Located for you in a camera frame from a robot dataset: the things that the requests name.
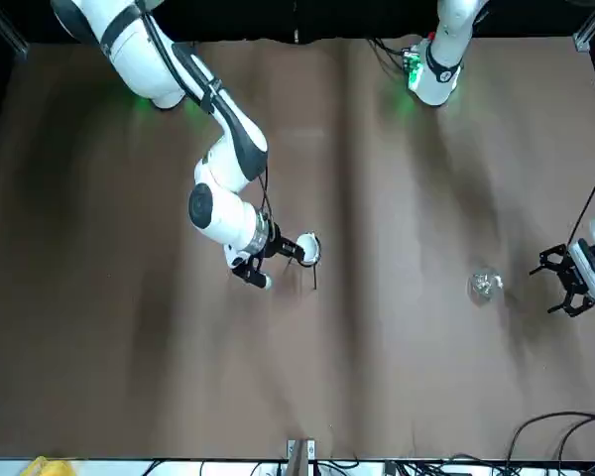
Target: green led light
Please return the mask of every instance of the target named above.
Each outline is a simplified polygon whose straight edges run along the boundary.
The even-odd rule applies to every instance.
[[[418,84],[420,83],[420,77],[423,74],[423,65],[418,63],[411,67],[410,74],[408,75],[408,89],[410,91],[416,91]]]
[[[135,99],[135,104],[133,109],[135,112],[145,115],[152,109],[152,104],[150,104],[150,100],[146,99],[145,97],[137,96]]]

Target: robot end effector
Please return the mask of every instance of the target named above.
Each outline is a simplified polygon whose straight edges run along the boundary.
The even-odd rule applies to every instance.
[[[427,105],[440,106],[456,88],[474,23],[489,0],[439,0],[436,32],[404,50],[408,88]]]
[[[595,220],[590,222],[590,232],[592,245],[580,238],[568,247],[562,244],[545,250],[539,255],[539,266],[530,272],[533,275],[541,270],[554,271],[566,290],[562,303],[551,307],[549,313],[562,309],[575,317],[595,305]],[[581,303],[574,302],[577,296]]]

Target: white robotic arm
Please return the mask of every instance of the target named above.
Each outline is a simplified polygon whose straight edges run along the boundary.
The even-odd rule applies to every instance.
[[[474,21],[488,0],[439,0],[438,27],[405,51],[408,88],[430,106],[443,104],[456,88]]]
[[[262,210],[238,193],[267,167],[268,147],[262,131],[234,103],[186,43],[174,43],[155,24],[145,4],[133,0],[52,0],[64,28],[83,42],[98,44],[128,87],[161,109],[175,107],[185,95],[210,114],[222,137],[194,169],[195,187],[189,216],[208,238],[224,246],[228,266],[247,283],[268,289],[260,272],[264,258],[276,253],[303,266],[319,260],[312,233],[294,243],[280,233]],[[258,266],[253,260],[258,259]]]
[[[595,186],[588,202],[594,193]],[[586,207],[582,210],[577,224],[583,217]],[[580,238],[575,242],[569,240],[568,245],[557,245],[539,254],[539,266],[531,274],[540,270],[554,271],[566,290],[563,302],[550,308],[548,312],[562,309],[574,317],[595,305],[595,219],[590,222],[590,234],[593,239],[592,245],[584,238]],[[550,260],[550,256],[557,256],[557,259]],[[573,300],[576,296],[582,297],[581,303]]]

